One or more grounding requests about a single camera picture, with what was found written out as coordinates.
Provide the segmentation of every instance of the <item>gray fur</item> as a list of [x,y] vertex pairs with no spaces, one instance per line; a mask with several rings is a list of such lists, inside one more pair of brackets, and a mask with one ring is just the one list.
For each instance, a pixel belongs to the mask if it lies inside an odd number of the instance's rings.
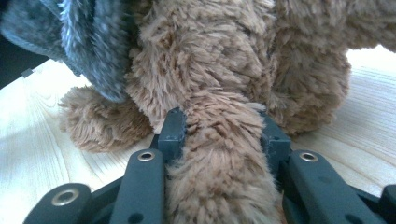
[[107,99],[122,102],[131,19],[125,0],[11,0],[0,31],[24,49],[64,61]]

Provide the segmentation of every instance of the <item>plush leg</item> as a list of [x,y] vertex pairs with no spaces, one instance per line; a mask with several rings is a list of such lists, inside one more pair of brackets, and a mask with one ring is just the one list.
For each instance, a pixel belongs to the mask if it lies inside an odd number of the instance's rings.
[[346,5],[346,11],[344,39],[349,48],[373,48],[380,44],[396,52],[395,1],[354,1]]
[[350,65],[345,54],[296,41],[279,48],[274,97],[267,105],[285,132],[308,132],[332,121],[347,96]]
[[279,67],[267,105],[288,133],[332,120],[347,96],[348,48],[396,50],[395,1],[278,0],[276,12]]
[[134,101],[112,103],[89,87],[73,88],[60,107],[61,128],[83,150],[125,149],[152,132]]
[[259,109],[236,93],[191,97],[183,159],[168,169],[172,223],[279,223]]

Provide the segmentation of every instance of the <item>wooden floor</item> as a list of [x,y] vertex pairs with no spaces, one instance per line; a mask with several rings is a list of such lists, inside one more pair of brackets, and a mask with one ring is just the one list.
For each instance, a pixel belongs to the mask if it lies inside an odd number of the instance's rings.
[[[379,195],[396,183],[396,56],[382,48],[350,51],[351,90],[329,126],[292,147],[324,155],[345,181]],[[129,156],[151,137],[117,153],[78,150],[58,128],[60,98],[88,84],[48,61],[0,90],[0,223],[22,223],[49,190],[64,183],[92,190],[123,175]]]

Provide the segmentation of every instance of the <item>brown plush toy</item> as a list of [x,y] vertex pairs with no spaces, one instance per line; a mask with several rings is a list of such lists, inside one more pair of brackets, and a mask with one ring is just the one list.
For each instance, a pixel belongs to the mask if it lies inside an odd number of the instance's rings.
[[348,49],[396,51],[393,0],[145,0],[134,10],[130,99],[74,88],[63,127],[81,149],[124,149],[179,106],[188,127],[168,168],[171,223],[279,223],[259,111],[288,134],[315,130],[347,96]]

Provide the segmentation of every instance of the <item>black plastic bracket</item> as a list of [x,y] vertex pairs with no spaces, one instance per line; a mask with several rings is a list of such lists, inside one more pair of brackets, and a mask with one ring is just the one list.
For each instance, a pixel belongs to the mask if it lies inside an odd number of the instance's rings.
[[[290,139],[265,114],[262,151],[268,159],[289,224],[396,223],[396,185],[381,198],[354,189],[318,153],[291,151]],[[163,223],[164,165],[181,156],[186,117],[168,113],[150,148],[134,153],[125,176],[90,193],[87,186],[66,184],[47,193],[24,223]]]

